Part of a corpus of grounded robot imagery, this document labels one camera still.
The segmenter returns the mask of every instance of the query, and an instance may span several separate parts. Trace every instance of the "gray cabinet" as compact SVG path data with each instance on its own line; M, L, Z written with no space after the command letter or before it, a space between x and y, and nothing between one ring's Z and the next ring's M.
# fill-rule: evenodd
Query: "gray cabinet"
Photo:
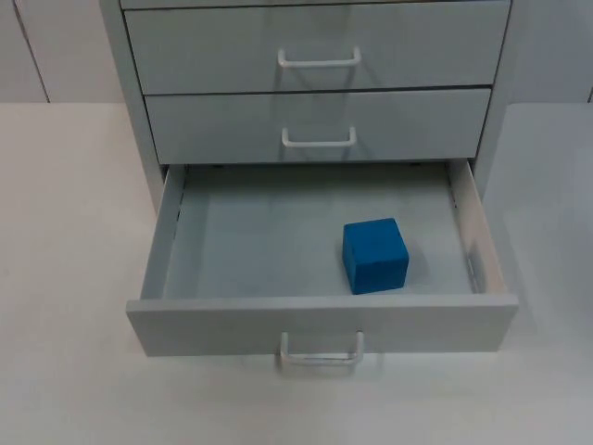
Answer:
M332 3L102 0L161 201L127 306L148 355L352 365L504 338L518 303L470 166L501 117L511 2ZM384 217L406 286L353 296L343 226Z

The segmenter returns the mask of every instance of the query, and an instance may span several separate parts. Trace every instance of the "closed drawer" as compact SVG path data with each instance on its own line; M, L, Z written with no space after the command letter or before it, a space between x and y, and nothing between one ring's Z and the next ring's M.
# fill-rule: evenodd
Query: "closed drawer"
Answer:
M150 96L163 164L473 158L490 90Z
M509 2L127 11L146 95L480 85Z
M352 296L345 223L395 217L406 286ZM469 166L171 167L140 300L148 355L496 350L507 294Z

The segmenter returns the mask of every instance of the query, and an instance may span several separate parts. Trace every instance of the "foam cube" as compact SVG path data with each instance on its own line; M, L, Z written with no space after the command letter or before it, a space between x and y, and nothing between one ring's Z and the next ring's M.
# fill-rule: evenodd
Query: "foam cube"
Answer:
M410 255L393 218L344 226L342 260L353 294L404 286Z

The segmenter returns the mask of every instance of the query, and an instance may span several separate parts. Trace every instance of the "drawer handle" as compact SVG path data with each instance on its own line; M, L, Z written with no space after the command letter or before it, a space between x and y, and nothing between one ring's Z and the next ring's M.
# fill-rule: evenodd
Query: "drawer handle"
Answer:
M350 127L347 141L293 142L288 138L288 129L282 129L282 145L286 148L350 148L357 144L356 128Z
M278 50L278 65L282 68L308 69L308 68L350 68L356 67L362 61L360 48L352 48L352 58L346 60L286 60L283 49Z
M356 350L350 357L344 359L330 357L296 357L288 353L288 333L282 332L280 338L280 359L282 364L293 364L296 366L355 366L360 363L364 356L364 334L362 331L356 333Z

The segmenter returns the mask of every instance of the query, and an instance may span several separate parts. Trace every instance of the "table surface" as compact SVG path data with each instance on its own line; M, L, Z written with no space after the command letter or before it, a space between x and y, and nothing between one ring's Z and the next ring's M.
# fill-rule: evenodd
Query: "table surface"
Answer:
M155 215L123 105L2 105L0 431L32 443L586 443L593 108L513 106L486 194L522 307L498 354L148 359Z

